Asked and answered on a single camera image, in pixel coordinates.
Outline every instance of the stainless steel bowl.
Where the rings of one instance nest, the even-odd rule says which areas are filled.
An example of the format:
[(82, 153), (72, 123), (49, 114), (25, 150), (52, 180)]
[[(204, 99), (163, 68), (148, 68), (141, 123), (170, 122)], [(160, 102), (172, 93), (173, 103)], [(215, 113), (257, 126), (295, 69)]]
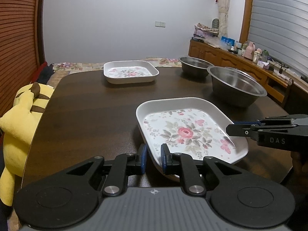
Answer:
[(245, 76), (248, 76), (250, 79), (253, 79), (255, 82), (257, 81), (252, 75), (247, 74), (246, 72), (241, 71), (241, 70), (239, 70), (239, 69), (237, 69), (237, 68), (232, 68), (232, 67), (226, 67), (226, 68), (227, 68), (227, 69), (234, 70), (234, 71), (236, 71), (236, 72), (239, 72), (239, 73), (241, 73), (241, 74), (243, 74), (243, 75), (245, 75)]
[(180, 57), (179, 60), (182, 63), (182, 70), (184, 71), (184, 73), (187, 73), (197, 78), (207, 77), (207, 68), (214, 66), (208, 61), (192, 57)]
[(208, 67), (208, 73), (212, 77), (213, 93), (231, 105), (249, 107), (267, 95), (259, 83), (235, 70), (214, 66)]

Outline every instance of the wooden slatted door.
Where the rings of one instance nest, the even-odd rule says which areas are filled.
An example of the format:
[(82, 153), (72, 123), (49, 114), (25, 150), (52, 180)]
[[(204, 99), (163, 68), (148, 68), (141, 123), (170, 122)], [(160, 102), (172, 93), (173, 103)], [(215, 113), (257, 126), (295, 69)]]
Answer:
[(39, 66), (38, 0), (0, 0), (0, 116)]

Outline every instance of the tray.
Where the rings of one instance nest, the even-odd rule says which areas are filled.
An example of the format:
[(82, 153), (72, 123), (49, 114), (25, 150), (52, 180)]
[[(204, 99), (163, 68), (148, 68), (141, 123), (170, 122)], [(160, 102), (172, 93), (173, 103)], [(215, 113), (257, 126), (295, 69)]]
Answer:
[(159, 71), (148, 61), (111, 61), (104, 64), (104, 76), (113, 84), (152, 82)]
[(136, 117), (149, 154), (161, 173), (163, 143), (167, 143), (171, 153), (186, 153), (195, 160), (213, 156), (235, 163), (248, 153), (245, 137), (226, 134), (232, 121), (214, 104), (200, 98), (144, 102), (138, 106)]

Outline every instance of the plush toy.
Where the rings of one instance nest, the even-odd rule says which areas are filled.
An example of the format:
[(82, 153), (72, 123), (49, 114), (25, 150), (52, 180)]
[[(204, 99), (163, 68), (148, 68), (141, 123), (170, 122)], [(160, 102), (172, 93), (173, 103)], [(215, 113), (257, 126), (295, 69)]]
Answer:
[(15, 175), (23, 176), (34, 133), (53, 91), (51, 86), (37, 82), (22, 87), (13, 108), (0, 118), (5, 163), (0, 178), (0, 199), (7, 206), (13, 203)]

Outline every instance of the crosshair logo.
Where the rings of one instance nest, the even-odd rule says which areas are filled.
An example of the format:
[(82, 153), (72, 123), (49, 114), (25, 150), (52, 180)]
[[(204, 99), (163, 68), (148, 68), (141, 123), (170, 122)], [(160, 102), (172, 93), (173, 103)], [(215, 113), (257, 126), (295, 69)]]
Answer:
[(156, 190), (155, 188), (149, 191), (151, 194), (158, 194), (160, 191)]

